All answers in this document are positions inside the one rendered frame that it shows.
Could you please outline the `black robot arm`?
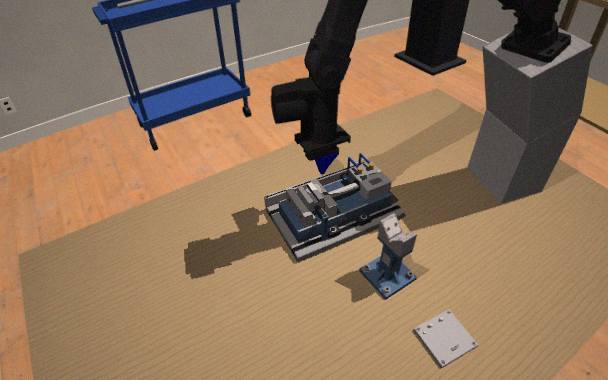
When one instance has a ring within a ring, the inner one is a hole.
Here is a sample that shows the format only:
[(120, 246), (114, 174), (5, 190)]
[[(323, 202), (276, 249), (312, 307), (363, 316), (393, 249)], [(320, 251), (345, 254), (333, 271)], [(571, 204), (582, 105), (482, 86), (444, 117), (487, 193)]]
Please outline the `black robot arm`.
[[(309, 140), (309, 115), (316, 121), (336, 118), (341, 82), (367, 1), (328, 0), (304, 59), (310, 77), (271, 89), (276, 124), (300, 120), (301, 133)], [(550, 63), (571, 44), (571, 36), (558, 32), (555, 20), (561, 0), (498, 1), (518, 17), (514, 30), (501, 41), (502, 49)]]

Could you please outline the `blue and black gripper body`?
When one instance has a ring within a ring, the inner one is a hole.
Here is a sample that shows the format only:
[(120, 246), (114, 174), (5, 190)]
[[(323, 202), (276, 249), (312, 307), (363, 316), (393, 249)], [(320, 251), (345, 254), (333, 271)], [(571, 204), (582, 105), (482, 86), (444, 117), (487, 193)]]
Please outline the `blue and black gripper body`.
[[(336, 135), (337, 134), (337, 135)], [(300, 132), (294, 135), (309, 160), (315, 160), (339, 152), (338, 144), (350, 143), (351, 136), (333, 120), (317, 120), (309, 116), (309, 140)]]

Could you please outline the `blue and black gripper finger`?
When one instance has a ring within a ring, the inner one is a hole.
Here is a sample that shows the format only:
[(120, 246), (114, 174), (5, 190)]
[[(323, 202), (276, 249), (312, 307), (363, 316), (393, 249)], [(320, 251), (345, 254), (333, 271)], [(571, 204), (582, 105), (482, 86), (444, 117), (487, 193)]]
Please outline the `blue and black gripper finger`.
[[(332, 162), (335, 160), (335, 158), (336, 158), (338, 155), (339, 155), (339, 152), (338, 152), (338, 153), (335, 153), (335, 154), (331, 154), (331, 155), (329, 155), (329, 158), (328, 158), (328, 161), (327, 161), (327, 164), (326, 164), (326, 168), (325, 168), (324, 173), (326, 172), (326, 170), (328, 169), (329, 165), (330, 165), (330, 164), (331, 164), (331, 163), (332, 163)], [(323, 173), (323, 174), (324, 174), (324, 173)]]
[(315, 159), (315, 162), (316, 162), (316, 165), (317, 165), (317, 167), (318, 167), (318, 170), (319, 170), (319, 172), (320, 172), (322, 175), (323, 175), (323, 173), (324, 173), (324, 171), (325, 171), (325, 168), (326, 168), (326, 164), (327, 164), (328, 158), (329, 158), (329, 156), (325, 156), (325, 157), (318, 158), (318, 159), (320, 159), (320, 162), (319, 162), (319, 160), (318, 160), (318, 159)]

